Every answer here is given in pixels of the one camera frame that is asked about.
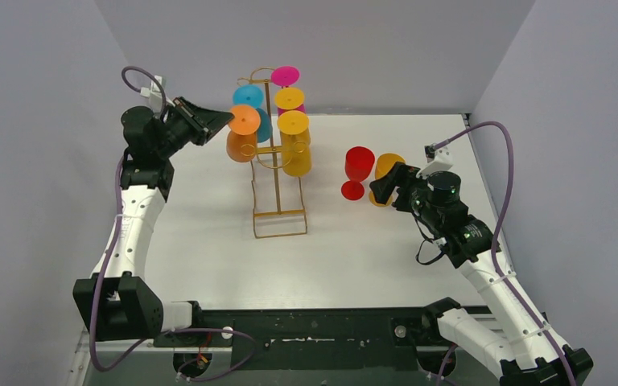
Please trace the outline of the red wine glass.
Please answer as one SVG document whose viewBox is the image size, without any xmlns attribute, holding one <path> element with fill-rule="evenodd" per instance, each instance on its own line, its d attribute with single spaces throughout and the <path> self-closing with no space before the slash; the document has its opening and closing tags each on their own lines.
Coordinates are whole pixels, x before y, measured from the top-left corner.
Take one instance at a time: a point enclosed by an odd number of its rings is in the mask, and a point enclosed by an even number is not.
<svg viewBox="0 0 618 386">
<path fill-rule="evenodd" d="M 361 199 L 365 194 L 363 182 L 370 176 L 375 156 L 363 146 L 354 146 L 345 155 L 344 171 L 348 180 L 340 188 L 344 198 L 351 201 Z"/>
</svg>

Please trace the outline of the orange wine glass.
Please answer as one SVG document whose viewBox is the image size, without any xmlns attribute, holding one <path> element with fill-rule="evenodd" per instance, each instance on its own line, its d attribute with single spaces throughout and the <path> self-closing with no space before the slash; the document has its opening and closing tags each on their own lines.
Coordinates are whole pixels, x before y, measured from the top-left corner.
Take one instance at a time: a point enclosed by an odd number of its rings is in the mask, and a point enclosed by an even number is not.
<svg viewBox="0 0 618 386">
<path fill-rule="evenodd" d="M 234 105 L 230 112 L 233 119 L 228 123 L 227 154 L 235 162 L 249 162 L 257 154 L 257 131 L 261 117 L 249 105 Z"/>
</svg>

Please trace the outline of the blue wine glass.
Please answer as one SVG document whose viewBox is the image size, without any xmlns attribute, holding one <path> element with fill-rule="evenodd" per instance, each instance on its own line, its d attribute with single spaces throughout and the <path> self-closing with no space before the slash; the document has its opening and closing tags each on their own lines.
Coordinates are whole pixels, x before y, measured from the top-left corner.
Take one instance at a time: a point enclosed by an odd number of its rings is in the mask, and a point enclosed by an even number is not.
<svg viewBox="0 0 618 386">
<path fill-rule="evenodd" d="M 265 100 L 264 92 L 256 85 L 240 86 L 233 94 L 234 105 L 248 105 L 254 107 L 260 116 L 260 126 L 257 129 L 257 142 L 263 143 L 270 139 L 272 125 L 268 113 L 262 109 Z"/>
</svg>

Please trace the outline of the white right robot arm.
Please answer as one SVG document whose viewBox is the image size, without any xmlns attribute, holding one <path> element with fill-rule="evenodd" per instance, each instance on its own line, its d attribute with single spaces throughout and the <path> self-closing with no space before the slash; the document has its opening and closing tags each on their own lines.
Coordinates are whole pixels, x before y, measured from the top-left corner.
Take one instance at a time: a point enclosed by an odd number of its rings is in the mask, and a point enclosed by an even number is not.
<svg viewBox="0 0 618 386">
<path fill-rule="evenodd" d="M 521 287 L 495 234 L 470 214 L 460 197 L 461 178 L 450 171 L 424 175 L 396 163 L 369 187 L 378 203 L 392 202 L 424 225 L 445 257 L 482 297 L 499 324 L 498 335 L 465 309 L 445 298 L 429 305 L 422 337 L 439 345 L 446 340 L 482 363 L 501 385 L 581 385 L 593 368 L 582 348 L 573 349 L 539 313 Z"/>
</svg>

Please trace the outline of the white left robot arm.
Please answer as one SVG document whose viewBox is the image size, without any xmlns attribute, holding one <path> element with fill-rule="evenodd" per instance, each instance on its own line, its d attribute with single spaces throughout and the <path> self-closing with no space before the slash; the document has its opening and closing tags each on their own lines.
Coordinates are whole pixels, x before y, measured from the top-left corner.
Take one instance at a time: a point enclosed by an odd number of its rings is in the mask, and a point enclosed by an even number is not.
<svg viewBox="0 0 618 386">
<path fill-rule="evenodd" d="M 230 112 L 201 108 L 182 97 L 167 105 L 164 118 L 146 106 L 122 114 L 127 147 L 116 173 L 113 229 L 91 276 L 77 280 L 72 291 L 96 341 L 152 339 L 173 330 L 188 347 L 204 341 L 207 325 L 198 318 L 198 303 L 161 300 L 144 272 L 175 174 L 171 156 L 187 144 L 205 145 L 232 119 Z"/>
</svg>

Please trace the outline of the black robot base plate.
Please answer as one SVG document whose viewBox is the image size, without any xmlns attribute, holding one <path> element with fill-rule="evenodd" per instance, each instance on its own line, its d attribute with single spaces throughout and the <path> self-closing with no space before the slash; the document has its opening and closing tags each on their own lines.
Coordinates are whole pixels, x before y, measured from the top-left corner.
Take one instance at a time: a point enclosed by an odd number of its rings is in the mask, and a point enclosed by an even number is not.
<svg viewBox="0 0 618 386">
<path fill-rule="evenodd" d="M 231 362 L 252 370 L 361 370 L 392 368 L 413 371 L 419 365 L 440 365 L 450 341 L 432 327 L 422 307 L 204 310 L 197 327 L 209 333 L 169 334 L 156 347 L 193 348 L 208 354 L 228 350 Z"/>
</svg>

